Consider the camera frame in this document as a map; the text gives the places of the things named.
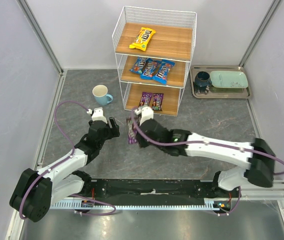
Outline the brown purple candy bag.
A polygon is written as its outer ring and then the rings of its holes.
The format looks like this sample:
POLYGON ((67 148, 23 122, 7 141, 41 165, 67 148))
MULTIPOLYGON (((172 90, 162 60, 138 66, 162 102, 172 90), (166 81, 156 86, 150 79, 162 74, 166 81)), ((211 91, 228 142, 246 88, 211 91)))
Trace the brown purple candy bag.
POLYGON ((136 139, 137 131, 135 129, 135 126, 133 124, 133 120, 129 117, 126 119, 127 124, 127 133, 128 133, 128 143, 129 144, 136 144, 138 141, 136 139))

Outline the light blue candy bag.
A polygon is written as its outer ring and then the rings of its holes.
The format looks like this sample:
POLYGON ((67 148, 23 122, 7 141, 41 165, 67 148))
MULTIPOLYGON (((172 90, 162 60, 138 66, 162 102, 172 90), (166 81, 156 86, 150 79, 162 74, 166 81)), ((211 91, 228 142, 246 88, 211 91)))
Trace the light blue candy bag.
POLYGON ((152 79, 156 82, 161 84, 166 84, 168 81, 168 74, 170 70, 175 66, 175 62, 163 59, 161 61, 159 70, 157 73, 152 77, 152 79))
POLYGON ((152 60, 150 59, 147 64, 146 67, 144 69, 144 71, 142 72, 142 74, 140 75, 140 78, 142 80, 151 80, 154 76, 155 70, 157 69, 157 67, 161 64, 160 60, 152 60))

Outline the dark blue candy bag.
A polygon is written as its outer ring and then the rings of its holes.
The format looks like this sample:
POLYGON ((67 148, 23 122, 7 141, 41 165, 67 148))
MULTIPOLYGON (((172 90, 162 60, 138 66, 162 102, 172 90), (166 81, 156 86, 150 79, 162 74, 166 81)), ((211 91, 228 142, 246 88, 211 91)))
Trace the dark blue candy bag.
POLYGON ((143 68, 146 65, 146 63, 148 62, 148 60, 149 60, 148 57, 138 56, 134 65, 131 67, 131 69, 129 71, 132 72, 132 73, 141 75, 142 72, 143 72, 143 68))

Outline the yellow candy bag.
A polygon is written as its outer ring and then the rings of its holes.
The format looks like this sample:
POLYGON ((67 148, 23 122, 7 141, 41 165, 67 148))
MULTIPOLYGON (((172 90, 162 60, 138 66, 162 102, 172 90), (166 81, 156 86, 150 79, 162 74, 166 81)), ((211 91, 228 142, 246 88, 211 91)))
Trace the yellow candy bag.
POLYGON ((129 45, 130 49, 147 50, 147 46, 156 31, 152 28, 142 27, 135 40, 129 45))

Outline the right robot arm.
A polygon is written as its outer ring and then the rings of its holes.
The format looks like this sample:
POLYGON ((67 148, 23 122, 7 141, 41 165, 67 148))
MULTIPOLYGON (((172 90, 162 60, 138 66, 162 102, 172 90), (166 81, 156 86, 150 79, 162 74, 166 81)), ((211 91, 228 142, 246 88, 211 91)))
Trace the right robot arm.
POLYGON ((271 188, 274 181, 275 154, 267 142, 232 142, 208 138, 182 129, 167 129, 149 119, 139 125, 136 139, 141 148, 155 146, 164 153, 178 157, 204 157, 235 167, 214 175, 213 188, 232 191, 243 184, 271 188))

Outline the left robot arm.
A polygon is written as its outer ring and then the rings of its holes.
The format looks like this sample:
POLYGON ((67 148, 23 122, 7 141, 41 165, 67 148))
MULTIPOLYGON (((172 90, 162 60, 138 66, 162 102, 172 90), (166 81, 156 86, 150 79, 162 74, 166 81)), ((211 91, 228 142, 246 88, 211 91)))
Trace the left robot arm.
POLYGON ((107 121, 89 121, 88 133, 65 156, 39 170, 28 168, 21 173, 9 205, 23 220, 38 222, 51 205, 73 194, 89 192, 91 177, 79 169, 92 162, 105 141, 120 136, 113 117, 107 121))

